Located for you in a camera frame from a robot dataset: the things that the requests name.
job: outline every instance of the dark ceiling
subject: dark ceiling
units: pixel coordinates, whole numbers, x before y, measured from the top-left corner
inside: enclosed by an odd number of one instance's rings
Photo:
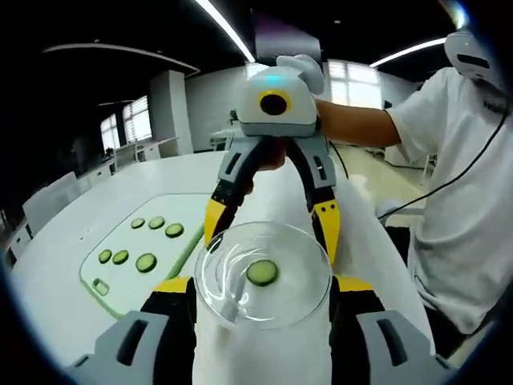
[[[304,2],[290,0],[212,0],[254,52],[252,9],[319,38],[324,59],[372,63],[454,28],[435,1]],[[146,56],[99,49],[56,51],[66,43],[105,43],[160,53],[208,73],[239,66],[244,56],[193,0],[67,3],[38,6],[25,18],[32,33],[23,47],[33,54],[37,87],[65,104],[97,106],[135,99],[147,81],[166,69],[191,70]],[[433,47],[383,65],[380,70],[413,81],[446,66],[442,47]],[[109,113],[109,107],[103,109]]]

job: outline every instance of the floor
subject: floor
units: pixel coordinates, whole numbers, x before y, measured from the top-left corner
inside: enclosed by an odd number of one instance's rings
[[[356,148],[338,145],[337,150],[344,160],[349,173],[349,179],[364,196],[375,205],[384,199],[395,199],[408,202],[426,193],[426,187],[422,185],[422,170],[413,168],[397,168],[386,163],[382,155],[373,155],[364,148]],[[331,155],[337,165],[341,166],[334,150]],[[393,215],[387,225],[408,226],[414,221],[414,216]],[[470,353],[475,349],[489,328],[484,328],[477,335],[469,338],[456,351],[449,362],[460,367]]]

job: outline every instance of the ceiling light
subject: ceiling light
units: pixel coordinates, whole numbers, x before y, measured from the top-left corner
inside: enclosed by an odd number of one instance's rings
[[[408,48],[406,50],[400,51],[397,54],[393,54],[393,55],[387,56],[384,59],[378,60],[377,62],[374,62],[374,63],[370,64],[370,67],[374,68],[374,67],[377,67],[377,66],[381,66],[383,63],[389,62],[390,60],[394,60],[394,59],[399,58],[401,56],[408,55],[411,52],[415,52],[415,51],[418,51],[418,50],[423,50],[424,48],[427,48],[427,47],[432,47],[432,46],[437,46],[439,44],[443,44],[445,41],[446,41],[446,38],[437,38],[436,40],[431,40],[429,42],[418,44],[417,46],[413,46],[413,47]]]
[[[454,24],[456,25],[456,29],[460,29],[468,23],[468,15],[465,11],[465,8],[463,8],[463,6],[458,2],[455,2],[452,5],[449,13]]]
[[[230,24],[226,21],[222,14],[210,3],[209,0],[194,0],[201,6],[213,19],[214,21],[224,30],[225,34],[229,36],[229,38],[239,47],[239,50],[244,54],[246,59],[250,63],[255,63],[255,58],[249,52],[249,49],[245,46],[242,39],[235,32],[235,30],[230,26]]]
[[[77,50],[77,49],[84,49],[84,48],[94,48],[94,49],[100,49],[100,50],[113,50],[113,51],[124,51],[124,52],[131,52],[133,54],[139,54],[139,55],[145,55],[145,56],[151,56],[153,58],[162,59],[166,62],[170,62],[173,64],[178,64],[179,66],[186,67],[190,70],[193,70],[191,75],[195,75],[200,72],[199,68],[190,66],[189,64],[186,64],[184,62],[181,62],[179,60],[175,60],[172,58],[168,58],[167,56],[155,54],[153,52],[140,50],[137,48],[131,48],[131,47],[124,47],[124,46],[114,46],[112,44],[102,44],[102,43],[72,43],[72,44],[61,44],[60,46],[53,46],[50,48],[47,48],[43,51],[43,54],[49,53],[49,52],[55,52],[55,51],[64,51],[64,50]]]
[[[130,100],[120,100],[119,102],[106,102],[106,103],[100,103],[100,104],[98,105],[98,107],[111,106],[112,104],[118,104],[118,103],[130,103],[130,102],[135,102],[135,99],[130,99]]]

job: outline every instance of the white chair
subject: white chair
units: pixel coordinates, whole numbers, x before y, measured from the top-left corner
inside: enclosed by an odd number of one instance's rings
[[[233,137],[240,128],[226,128],[210,135],[210,147],[214,151],[228,151],[232,147]]]
[[[114,150],[115,172],[118,172],[121,168],[127,167],[128,165],[137,162],[137,151],[137,141],[126,144]]]
[[[35,236],[51,218],[78,198],[80,193],[75,173],[69,172],[30,197],[23,204],[23,212],[32,235]]]

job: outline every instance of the glass bowl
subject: glass bowl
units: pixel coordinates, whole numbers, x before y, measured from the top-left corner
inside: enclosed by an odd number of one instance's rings
[[[276,279],[258,286],[249,266],[272,261]],[[315,238],[290,225],[251,222],[218,234],[196,262],[198,294],[222,326],[276,329],[309,316],[329,296],[332,270]]]

